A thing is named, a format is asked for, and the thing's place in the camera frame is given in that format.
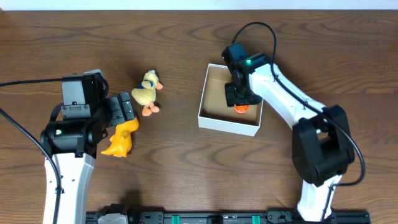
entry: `plush toy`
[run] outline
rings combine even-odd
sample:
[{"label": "plush toy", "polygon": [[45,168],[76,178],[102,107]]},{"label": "plush toy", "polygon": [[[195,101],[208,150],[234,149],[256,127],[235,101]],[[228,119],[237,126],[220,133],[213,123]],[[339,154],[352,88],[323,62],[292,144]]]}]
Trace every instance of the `plush toy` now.
[{"label": "plush toy", "polygon": [[143,116],[149,116],[150,114],[159,112],[159,107],[155,106],[156,90],[161,90],[163,85],[159,82],[155,70],[148,71],[144,75],[144,81],[131,91],[132,97],[136,101],[144,106],[142,109]]},{"label": "plush toy", "polygon": [[101,153],[116,157],[127,157],[127,153],[131,150],[132,146],[131,133],[137,130],[138,127],[137,118],[117,125],[115,134],[109,139],[112,142],[111,146]]}]

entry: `cardboard box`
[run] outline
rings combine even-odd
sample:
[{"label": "cardboard box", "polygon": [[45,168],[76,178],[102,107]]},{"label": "cardboard box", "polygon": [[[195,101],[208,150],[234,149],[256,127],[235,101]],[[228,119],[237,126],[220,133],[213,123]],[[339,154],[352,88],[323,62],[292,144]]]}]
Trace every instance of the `cardboard box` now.
[{"label": "cardboard box", "polygon": [[225,83],[229,82],[232,79],[227,66],[209,64],[200,100],[199,127],[254,136],[260,128],[262,102],[250,105],[248,112],[244,114],[228,108]]}]

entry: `green strip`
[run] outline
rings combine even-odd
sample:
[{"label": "green strip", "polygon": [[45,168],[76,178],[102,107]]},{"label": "green strip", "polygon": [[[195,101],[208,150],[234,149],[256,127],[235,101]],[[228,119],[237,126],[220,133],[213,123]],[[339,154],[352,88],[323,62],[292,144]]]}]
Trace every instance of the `green strip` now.
[{"label": "green strip", "polygon": [[180,224],[180,216],[179,215],[172,216],[172,224]]},{"label": "green strip", "polygon": [[261,224],[261,217],[259,215],[253,215],[251,217],[253,224]]}]

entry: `white wall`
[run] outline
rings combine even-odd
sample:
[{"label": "white wall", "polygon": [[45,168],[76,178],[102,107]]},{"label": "white wall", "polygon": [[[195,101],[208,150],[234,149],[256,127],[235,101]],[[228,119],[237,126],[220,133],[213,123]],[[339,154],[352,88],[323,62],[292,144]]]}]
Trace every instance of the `white wall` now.
[{"label": "white wall", "polygon": [[3,10],[398,9],[398,0],[0,0]]}]

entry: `wood grain surface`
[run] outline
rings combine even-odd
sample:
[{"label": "wood grain surface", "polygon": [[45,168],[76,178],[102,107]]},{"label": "wood grain surface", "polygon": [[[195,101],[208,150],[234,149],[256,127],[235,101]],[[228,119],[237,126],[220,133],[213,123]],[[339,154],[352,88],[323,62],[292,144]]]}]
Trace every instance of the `wood grain surface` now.
[{"label": "wood grain surface", "polygon": [[[398,219],[398,17],[394,11],[73,11],[4,12],[0,82],[59,78],[102,69],[110,95],[131,91],[156,69],[161,110],[140,117],[126,159],[99,154],[88,210],[111,203],[166,210],[295,207],[302,180],[291,160],[291,131],[264,105],[255,137],[198,127],[208,63],[247,22],[277,32],[276,63],[314,99],[339,104],[367,165],[356,187],[336,190],[333,207],[367,209],[373,223]],[[249,27],[238,38],[271,54],[272,38]],[[0,105],[34,136],[62,102],[60,83],[8,86]],[[142,107],[134,102],[134,108]],[[98,150],[110,145],[106,139]],[[44,157],[0,118],[0,223],[41,223]],[[358,160],[343,181],[357,178]]]}]

